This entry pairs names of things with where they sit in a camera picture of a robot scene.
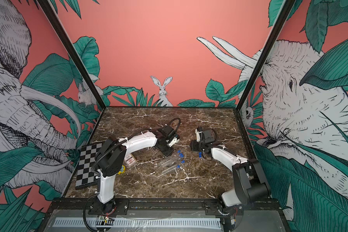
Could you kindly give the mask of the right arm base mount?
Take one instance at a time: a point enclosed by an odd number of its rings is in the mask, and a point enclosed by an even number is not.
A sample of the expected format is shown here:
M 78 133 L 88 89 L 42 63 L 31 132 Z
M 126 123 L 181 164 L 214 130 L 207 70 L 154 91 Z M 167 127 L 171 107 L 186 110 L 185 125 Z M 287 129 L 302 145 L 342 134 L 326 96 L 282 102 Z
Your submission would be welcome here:
M 208 216 L 243 216 L 244 208 L 241 205 L 226 206 L 219 199 L 207 199 L 203 203 L 206 215 Z

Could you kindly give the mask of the clear test tube blue stopper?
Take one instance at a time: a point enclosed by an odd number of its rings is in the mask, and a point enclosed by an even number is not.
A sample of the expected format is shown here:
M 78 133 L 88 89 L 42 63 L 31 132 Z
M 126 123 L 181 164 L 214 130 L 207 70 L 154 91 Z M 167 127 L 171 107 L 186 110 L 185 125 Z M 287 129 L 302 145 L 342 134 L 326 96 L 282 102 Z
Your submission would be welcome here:
M 162 167 L 162 168 L 173 166 L 178 161 L 181 161 L 182 158 L 183 158 L 183 155 L 182 155 L 181 151 L 179 150 L 175 154 L 172 154 L 171 156 L 163 159 L 159 163 L 159 166 Z
M 172 167 L 169 167 L 169 168 L 167 168 L 166 170 L 162 171 L 162 172 L 157 176 L 157 178 L 160 178 L 160 177 L 162 177 L 162 176 L 164 176 L 164 175 L 166 175 L 166 174 L 169 174 L 169 173 L 171 173 L 171 172 L 173 172 L 174 170 L 177 170 L 177 169 L 180 169 L 180 165 L 174 165 L 174 166 L 172 166 Z
M 159 163 L 159 166 L 163 169 L 171 168 L 172 166 L 176 167 L 179 163 L 181 163 L 184 159 L 184 155 L 182 153 L 171 155 Z

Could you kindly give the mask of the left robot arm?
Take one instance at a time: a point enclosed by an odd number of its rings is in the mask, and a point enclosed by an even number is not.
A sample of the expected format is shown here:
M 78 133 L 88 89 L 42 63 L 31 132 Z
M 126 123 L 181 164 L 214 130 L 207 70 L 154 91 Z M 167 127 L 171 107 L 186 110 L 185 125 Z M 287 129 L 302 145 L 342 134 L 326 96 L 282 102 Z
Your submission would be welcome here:
M 127 154 L 145 148 L 156 148 L 165 157 L 172 155 L 173 145 L 179 142 L 177 129 L 166 125 L 158 129 L 141 129 L 125 138 L 113 137 L 104 142 L 95 156 L 91 171 L 98 179 L 97 199 L 102 204 L 114 201 L 114 185 Z

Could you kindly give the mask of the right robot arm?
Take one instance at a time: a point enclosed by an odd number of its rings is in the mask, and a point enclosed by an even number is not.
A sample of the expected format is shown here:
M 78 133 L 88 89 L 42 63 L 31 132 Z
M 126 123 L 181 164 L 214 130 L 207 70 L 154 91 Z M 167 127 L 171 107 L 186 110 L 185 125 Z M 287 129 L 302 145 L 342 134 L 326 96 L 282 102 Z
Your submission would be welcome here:
M 221 201 L 226 207 L 247 205 L 271 195 L 261 163 L 257 159 L 247 159 L 232 153 L 222 143 L 218 142 L 218 134 L 214 129 L 195 129 L 196 139 L 190 143 L 193 151 L 208 155 L 211 160 L 217 160 L 228 168 L 233 175 L 234 188 L 221 195 Z

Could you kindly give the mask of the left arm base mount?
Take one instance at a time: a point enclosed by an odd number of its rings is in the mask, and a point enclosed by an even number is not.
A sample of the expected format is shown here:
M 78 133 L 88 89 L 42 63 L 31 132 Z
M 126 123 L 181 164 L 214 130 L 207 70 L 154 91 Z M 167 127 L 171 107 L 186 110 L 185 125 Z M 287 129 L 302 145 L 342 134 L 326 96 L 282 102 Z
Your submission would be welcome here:
M 87 207 L 89 215 L 105 215 L 105 216 L 115 216 L 115 215 L 126 215 L 128 211 L 129 200 L 128 199 L 112 199 L 111 201 L 102 204 L 98 198 L 95 198 L 91 202 L 91 206 Z

